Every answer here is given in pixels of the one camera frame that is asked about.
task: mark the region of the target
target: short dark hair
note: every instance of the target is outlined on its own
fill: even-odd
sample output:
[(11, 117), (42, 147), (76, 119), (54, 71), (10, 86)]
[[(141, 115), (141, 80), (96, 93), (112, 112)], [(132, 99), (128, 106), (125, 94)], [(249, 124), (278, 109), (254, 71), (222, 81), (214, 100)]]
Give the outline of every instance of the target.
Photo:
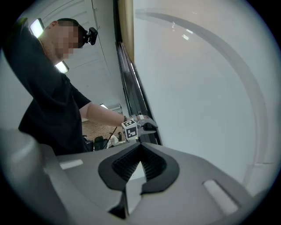
[(73, 24), (73, 26), (78, 27), (78, 47), (81, 48), (86, 42), (86, 33), (87, 31), (77, 22), (75, 19), (70, 18), (61, 18), (57, 20), (59, 26), (69, 26), (69, 22)]

